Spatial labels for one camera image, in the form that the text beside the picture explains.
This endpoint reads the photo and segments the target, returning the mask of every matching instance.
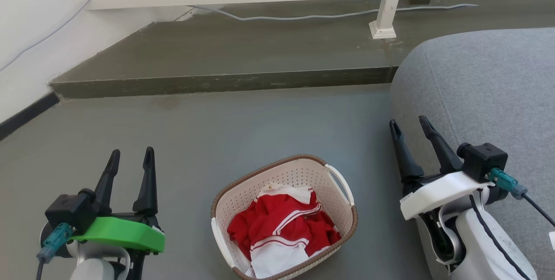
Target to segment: basket handle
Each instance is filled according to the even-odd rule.
[[[224,235],[218,227],[218,223],[216,223],[216,218],[212,218],[212,233],[214,233],[214,238],[216,239],[216,243],[218,243],[218,248],[220,248],[220,252],[224,256],[225,262],[230,266],[230,268],[234,268],[235,264],[233,263],[232,255],[230,254],[228,247],[224,241]]]
[[[341,186],[343,187],[343,190],[345,191],[345,193],[347,193],[347,197],[345,197],[343,195],[343,192],[341,191],[341,189],[339,189],[339,186],[337,185],[337,182],[335,181],[335,179],[333,179],[333,176],[330,175],[331,181],[335,184],[335,186],[337,186],[337,189],[339,190],[341,195],[343,195],[343,197],[345,197],[345,200],[347,200],[347,202],[350,203],[351,206],[355,205],[355,198],[353,197],[353,193],[351,192],[351,188],[349,188],[349,185],[347,184],[347,181],[343,178],[343,175],[341,175],[341,173],[339,171],[337,171],[335,169],[335,167],[333,167],[329,164],[326,164],[323,167],[324,167],[324,169],[327,169],[328,172],[333,173],[335,175],[335,177],[339,180],[339,182],[341,183]]]

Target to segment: black cable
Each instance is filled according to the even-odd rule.
[[[545,217],[547,219],[547,221],[549,221],[549,223],[551,223],[553,225],[553,227],[555,227],[555,221],[553,221],[553,219],[551,219],[551,217],[549,217],[549,215],[547,215],[547,213],[545,213],[545,211],[543,211],[543,209],[541,207],[539,207],[539,205],[537,205],[532,199],[530,199],[530,197],[528,197],[528,195],[526,195],[526,193],[522,193],[522,197],[528,201],[535,209],[538,210],[538,212],[543,215],[543,217]]]
[[[488,237],[491,238],[491,240],[493,241],[493,244],[495,244],[495,246],[501,252],[501,254],[503,254],[503,256],[505,256],[505,259],[507,260],[507,262],[509,262],[509,264],[511,264],[517,270],[517,272],[522,276],[522,278],[525,278],[526,280],[530,280],[530,278],[528,278],[528,276],[526,276],[526,274],[522,271],[522,269],[520,269],[519,265],[517,265],[515,263],[515,261],[512,260],[512,258],[509,256],[509,254],[507,254],[507,252],[505,252],[505,249],[503,249],[503,247],[501,246],[501,244],[499,244],[497,239],[495,239],[495,237],[494,237],[493,233],[491,232],[490,228],[487,226],[486,222],[482,218],[482,215],[480,214],[480,211],[478,211],[478,207],[476,207],[476,202],[474,202],[474,197],[472,197],[472,195],[470,195],[470,204],[472,204],[472,209],[476,213],[476,216],[478,217],[478,221],[480,222],[480,224],[482,224],[482,227],[484,227],[484,230],[486,231]]]
[[[44,257],[38,260],[38,269],[36,270],[36,280],[40,280],[42,277],[42,267],[44,266]]]

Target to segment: white plastic basket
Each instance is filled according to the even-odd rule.
[[[337,178],[343,191],[333,176]],[[317,194],[323,210],[339,229],[341,239],[303,264],[266,278],[267,280],[291,279],[320,264],[339,250],[343,243],[353,236],[357,227],[358,216],[355,201],[347,181],[335,168],[327,165],[322,159],[300,154],[262,167],[225,187],[212,203],[212,232],[216,243],[228,265],[244,280],[255,279],[245,274],[250,268],[250,261],[229,239],[227,228],[233,217],[246,210],[258,193],[270,183],[291,187],[311,186]]]

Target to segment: gray wire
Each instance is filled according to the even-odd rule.
[[[83,10],[85,8],[85,6],[89,3],[89,1],[91,0],[86,0],[85,3],[83,4],[83,6],[81,6],[81,8],[79,8],[79,10],[73,14],[73,16],[71,16],[69,19],[67,19],[67,21],[65,21],[65,23],[63,23],[63,25],[61,25],[60,27],[58,27],[57,29],[55,29],[52,33],[48,34],[46,37],[44,37],[43,39],[41,39],[40,41],[37,41],[36,43],[34,43],[33,45],[26,47],[23,51],[21,51],[20,53],[18,53],[13,59],[11,59],[10,61],[8,61],[8,63],[6,63],[5,65],[2,66],[2,68],[0,68],[0,72],[4,71],[5,68],[7,68],[9,65],[11,65],[14,61],[16,61],[22,54],[24,54],[26,51],[28,51],[29,49],[33,48],[34,46],[42,43],[43,41],[45,41],[48,37],[51,37],[52,35],[54,35],[57,31],[59,31],[60,29],[62,29],[62,27],[65,27],[65,25],[67,25],[71,20],[73,20],[73,18],[75,18],[75,16],[77,16],[77,14],[79,14],[79,12],[81,12],[81,10]],[[397,11],[409,11],[409,10],[421,10],[421,9],[453,9],[453,8],[459,8],[459,7],[468,7],[468,6],[478,6],[478,5],[472,5],[470,3],[460,3],[458,5],[453,5],[453,6],[419,6],[419,7],[408,7],[408,8],[398,8]],[[208,10],[208,11],[214,11],[214,12],[218,12],[221,13],[222,15],[226,15],[228,17],[231,17],[233,19],[239,20],[239,21],[251,21],[251,20],[278,20],[278,21],[293,21],[293,20],[304,20],[304,19],[337,19],[337,18],[344,18],[344,17],[351,17],[351,16],[358,16],[358,15],[365,15],[367,13],[372,13],[372,12],[377,12],[378,9],[373,9],[373,10],[367,10],[367,11],[361,11],[361,12],[354,12],[354,13],[346,13],[345,15],[334,15],[334,16],[321,16],[321,15],[311,15],[311,16],[303,16],[303,17],[291,17],[291,18],[279,18],[279,17],[249,17],[249,18],[240,18],[238,16],[234,16],[228,12],[222,11],[222,10],[218,10],[218,9],[213,9],[213,8],[208,8],[208,7],[202,7],[202,6],[197,6],[197,5],[191,5],[188,7],[192,7],[192,8],[196,8],[196,9],[202,9],[202,10]]]
[[[538,212],[543,215],[543,217],[545,217],[545,219],[547,219],[547,221],[551,223],[551,225],[553,225],[553,227],[555,227],[555,221],[553,221],[553,219],[551,219],[551,217],[549,217],[549,215],[547,215],[547,213],[541,207],[539,207],[539,205],[537,205],[532,199],[530,199],[530,197],[528,197],[526,193],[522,193],[522,197],[526,201],[528,201],[535,209],[537,209]]]
[[[478,6],[478,5],[473,5],[471,3],[460,3],[458,5],[452,5],[452,6],[418,6],[418,7],[398,8],[397,11],[409,11],[409,10],[421,10],[421,9],[453,9],[453,8],[470,7],[470,6]],[[226,15],[228,17],[231,17],[231,18],[239,20],[239,21],[251,21],[251,20],[293,21],[293,20],[305,20],[305,19],[337,19],[337,18],[345,18],[345,17],[351,17],[351,16],[366,15],[367,13],[372,13],[372,12],[378,12],[379,11],[378,9],[372,9],[372,10],[366,10],[366,11],[361,11],[361,12],[346,13],[345,15],[334,15],[334,16],[311,15],[311,16],[292,17],[292,18],[279,18],[279,17],[240,18],[238,16],[232,15],[228,12],[218,10],[218,9],[202,7],[202,6],[198,6],[198,5],[190,5],[189,7],[218,12],[218,13],[221,13],[222,15]]]
[[[38,260],[38,268],[36,269],[36,280],[40,280],[42,278],[42,268],[44,267],[44,257],[41,257]]]
[[[71,20],[73,20],[73,18],[75,18],[75,16],[81,12],[81,10],[83,10],[83,8],[85,8],[85,6],[89,3],[89,1],[91,0],[87,0],[85,1],[85,3],[83,4],[83,6],[81,6],[81,8],[79,8],[79,10],[73,14],[73,16],[71,16],[71,18],[69,18],[67,21],[65,21],[65,23],[63,25],[61,25],[60,27],[58,27],[57,29],[55,29],[52,33],[48,34],[46,37],[44,37],[43,39],[41,39],[40,41],[37,41],[36,43],[34,43],[33,45],[27,47],[26,49],[24,49],[23,51],[21,51],[20,53],[18,53],[13,59],[11,59],[10,61],[8,61],[8,63],[6,63],[5,65],[2,66],[2,68],[0,68],[0,72],[4,71],[5,68],[7,68],[9,65],[11,65],[14,61],[16,61],[16,59],[18,59],[22,54],[25,53],[25,51],[28,51],[29,49],[33,48],[34,46],[44,42],[48,37],[51,37],[52,35],[54,35],[57,31],[59,31],[60,29],[62,29],[62,27],[65,27],[65,25],[67,25]]]

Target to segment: sofa cushion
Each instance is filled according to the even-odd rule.
[[[490,142],[509,154],[505,171],[555,217],[555,29],[480,31],[416,47],[391,85],[391,117],[427,174],[438,173],[418,116],[428,116],[456,150]],[[555,279],[555,231],[529,203],[510,195],[488,211],[529,259],[540,280]],[[447,278],[429,236],[424,251],[434,279]]]

